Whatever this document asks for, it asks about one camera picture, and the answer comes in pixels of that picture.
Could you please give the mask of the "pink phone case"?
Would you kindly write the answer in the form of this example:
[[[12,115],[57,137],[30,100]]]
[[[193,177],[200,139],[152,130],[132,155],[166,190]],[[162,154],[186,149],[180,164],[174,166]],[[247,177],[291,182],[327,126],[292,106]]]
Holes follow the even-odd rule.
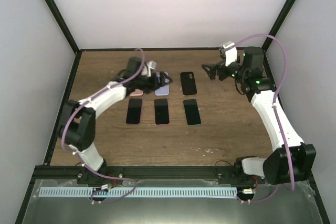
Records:
[[[133,92],[130,93],[131,97],[138,97],[142,95],[143,95],[143,91],[140,89],[135,89]]]

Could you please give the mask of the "black phone case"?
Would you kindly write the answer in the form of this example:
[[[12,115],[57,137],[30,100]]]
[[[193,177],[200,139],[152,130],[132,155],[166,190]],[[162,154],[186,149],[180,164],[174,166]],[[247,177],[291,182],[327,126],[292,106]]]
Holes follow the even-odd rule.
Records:
[[[197,94],[197,88],[195,83],[195,77],[193,72],[181,72],[180,73],[181,87],[183,95],[195,95]]]

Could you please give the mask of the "black screen pink phone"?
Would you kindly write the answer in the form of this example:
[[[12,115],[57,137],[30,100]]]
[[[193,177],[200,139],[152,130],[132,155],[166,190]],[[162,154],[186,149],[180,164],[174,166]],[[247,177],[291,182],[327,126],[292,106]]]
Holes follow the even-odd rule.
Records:
[[[139,124],[141,118],[142,99],[130,99],[128,103],[126,124]]]

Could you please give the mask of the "black screen teal phone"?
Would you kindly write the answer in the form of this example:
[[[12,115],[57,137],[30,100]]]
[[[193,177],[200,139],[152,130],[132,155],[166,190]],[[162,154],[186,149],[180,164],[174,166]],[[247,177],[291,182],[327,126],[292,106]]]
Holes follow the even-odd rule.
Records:
[[[198,110],[196,99],[188,99],[183,101],[186,121],[189,126],[200,125],[201,118]]]

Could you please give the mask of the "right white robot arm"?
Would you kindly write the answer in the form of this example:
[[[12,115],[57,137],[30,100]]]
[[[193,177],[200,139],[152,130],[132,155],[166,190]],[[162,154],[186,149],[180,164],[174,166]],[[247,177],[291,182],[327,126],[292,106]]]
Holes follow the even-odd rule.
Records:
[[[222,46],[221,61],[203,64],[211,80],[233,78],[236,90],[247,97],[258,112],[270,138],[272,153],[267,158],[255,156],[236,160],[233,177],[244,184],[252,175],[271,185],[295,184],[307,180],[316,157],[312,144],[305,144],[284,113],[272,81],[263,75],[265,53],[260,47],[246,47],[239,59],[236,48]]]

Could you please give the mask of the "lavender phone case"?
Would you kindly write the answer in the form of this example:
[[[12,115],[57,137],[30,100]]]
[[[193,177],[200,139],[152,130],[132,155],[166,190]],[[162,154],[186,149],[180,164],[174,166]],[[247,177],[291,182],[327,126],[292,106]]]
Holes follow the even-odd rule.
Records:
[[[164,87],[159,87],[154,91],[156,96],[166,96],[169,94],[169,84]]]

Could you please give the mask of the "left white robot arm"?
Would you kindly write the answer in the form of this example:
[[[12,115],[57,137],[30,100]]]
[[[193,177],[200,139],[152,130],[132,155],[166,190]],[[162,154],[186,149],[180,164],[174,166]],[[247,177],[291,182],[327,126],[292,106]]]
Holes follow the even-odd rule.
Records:
[[[127,98],[136,89],[151,93],[173,80],[165,72],[156,72],[154,61],[132,57],[106,86],[87,98],[69,100],[63,107],[57,134],[61,147],[70,150],[90,169],[89,178],[102,184],[107,178],[105,159],[94,145],[96,119],[112,105]]]

